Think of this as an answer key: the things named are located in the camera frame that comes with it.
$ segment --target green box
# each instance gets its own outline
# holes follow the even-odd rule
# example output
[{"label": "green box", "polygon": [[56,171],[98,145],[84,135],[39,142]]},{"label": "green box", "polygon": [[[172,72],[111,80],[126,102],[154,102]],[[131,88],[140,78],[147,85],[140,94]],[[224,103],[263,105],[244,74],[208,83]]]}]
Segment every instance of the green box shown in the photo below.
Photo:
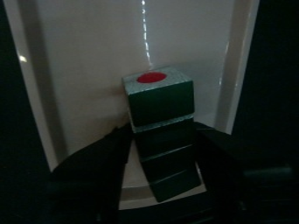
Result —
[{"label": "green box", "polygon": [[163,179],[195,164],[192,145],[170,150],[154,157],[140,158],[148,182]]},{"label": "green box", "polygon": [[140,158],[151,157],[194,144],[195,128],[192,118],[135,133]]},{"label": "green box", "polygon": [[194,113],[192,80],[172,67],[150,73],[163,73],[163,80],[140,83],[138,73],[123,78],[134,125],[159,123]]},{"label": "green box", "polygon": [[154,196],[158,202],[168,200],[174,196],[190,191],[202,184],[196,166],[191,166],[187,170],[175,173],[168,178],[160,179],[150,183]]}]

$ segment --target green block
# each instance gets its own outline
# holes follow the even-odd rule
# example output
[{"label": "green block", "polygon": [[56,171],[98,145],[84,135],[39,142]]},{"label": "green block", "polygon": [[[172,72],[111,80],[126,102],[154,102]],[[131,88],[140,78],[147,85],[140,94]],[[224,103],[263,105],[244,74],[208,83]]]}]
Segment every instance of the green block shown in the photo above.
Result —
[{"label": "green block", "polygon": [[195,164],[192,145],[152,157],[140,158],[140,163],[148,182],[163,179]]},{"label": "green block", "polygon": [[168,200],[174,196],[190,191],[202,184],[195,165],[187,170],[174,174],[168,178],[150,183],[158,202]]},{"label": "green block", "polygon": [[156,69],[150,73],[163,73],[166,78],[140,83],[138,79],[143,73],[138,73],[123,79],[130,115],[136,127],[194,113],[191,78],[172,67]]},{"label": "green block", "polygon": [[195,128],[192,118],[155,129],[135,133],[135,143],[140,158],[151,157],[194,144]]}]

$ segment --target stacked boxes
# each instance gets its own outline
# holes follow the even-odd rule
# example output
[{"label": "stacked boxes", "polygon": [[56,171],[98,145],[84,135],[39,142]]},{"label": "stacked boxes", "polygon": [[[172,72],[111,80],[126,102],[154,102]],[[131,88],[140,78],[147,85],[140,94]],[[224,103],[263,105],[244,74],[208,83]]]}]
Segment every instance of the stacked boxes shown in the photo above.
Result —
[{"label": "stacked boxes", "polygon": [[192,80],[164,67],[123,82],[144,175],[163,201],[200,184],[192,155]]}]

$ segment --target red dot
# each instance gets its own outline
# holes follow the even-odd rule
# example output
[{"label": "red dot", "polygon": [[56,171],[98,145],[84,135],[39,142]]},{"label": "red dot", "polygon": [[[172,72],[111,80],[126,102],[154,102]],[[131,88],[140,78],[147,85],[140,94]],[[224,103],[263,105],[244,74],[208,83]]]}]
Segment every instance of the red dot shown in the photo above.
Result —
[{"label": "red dot", "polygon": [[166,74],[164,73],[159,73],[159,72],[150,72],[150,73],[144,73],[142,74],[136,81],[140,83],[152,83],[152,82],[158,82],[162,81],[166,78]]}]

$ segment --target dark background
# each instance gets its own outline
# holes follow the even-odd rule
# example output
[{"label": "dark background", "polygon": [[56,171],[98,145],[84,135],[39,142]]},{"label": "dark background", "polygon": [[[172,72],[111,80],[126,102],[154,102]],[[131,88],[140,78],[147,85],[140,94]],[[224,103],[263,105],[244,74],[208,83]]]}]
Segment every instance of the dark background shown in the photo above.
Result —
[{"label": "dark background", "polygon": [[[299,151],[298,1],[260,0],[232,135]],[[0,223],[36,223],[49,168],[0,1]]]}]

